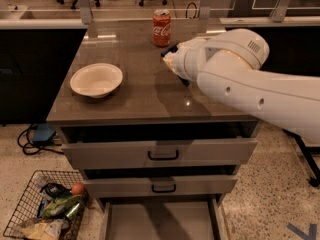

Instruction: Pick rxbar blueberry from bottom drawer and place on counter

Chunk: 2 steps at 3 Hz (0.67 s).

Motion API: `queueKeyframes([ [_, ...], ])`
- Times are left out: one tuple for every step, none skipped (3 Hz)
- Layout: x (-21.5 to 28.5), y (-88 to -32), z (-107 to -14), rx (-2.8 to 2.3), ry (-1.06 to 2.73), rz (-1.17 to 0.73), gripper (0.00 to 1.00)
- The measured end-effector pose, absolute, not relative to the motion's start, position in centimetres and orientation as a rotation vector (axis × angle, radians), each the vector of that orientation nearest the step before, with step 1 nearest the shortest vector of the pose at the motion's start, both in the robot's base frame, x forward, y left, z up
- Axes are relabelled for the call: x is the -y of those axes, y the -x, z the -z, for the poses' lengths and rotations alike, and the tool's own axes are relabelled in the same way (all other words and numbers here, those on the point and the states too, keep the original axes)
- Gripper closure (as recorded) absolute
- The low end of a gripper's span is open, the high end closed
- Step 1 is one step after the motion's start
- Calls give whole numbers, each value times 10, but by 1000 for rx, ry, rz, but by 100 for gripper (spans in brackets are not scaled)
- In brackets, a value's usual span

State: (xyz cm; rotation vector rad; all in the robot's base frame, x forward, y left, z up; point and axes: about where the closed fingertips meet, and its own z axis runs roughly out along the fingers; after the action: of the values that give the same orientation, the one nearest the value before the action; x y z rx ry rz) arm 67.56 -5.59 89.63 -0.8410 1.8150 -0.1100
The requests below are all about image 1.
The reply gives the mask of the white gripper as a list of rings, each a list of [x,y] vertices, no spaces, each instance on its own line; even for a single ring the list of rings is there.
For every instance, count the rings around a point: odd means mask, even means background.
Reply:
[[[163,61],[174,74],[188,81],[196,81],[200,70],[207,63],[211,55],[206,54],[203,45],[206,39],[193,38],[177,45],[177,52],[168,52]]]

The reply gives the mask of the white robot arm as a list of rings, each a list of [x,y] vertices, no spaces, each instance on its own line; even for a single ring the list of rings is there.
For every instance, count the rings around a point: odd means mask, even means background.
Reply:
[[[319,143],[320,79],[263,71],[269,51],[259,34],[235,29],[181,42],[162,58],[206,96]]]

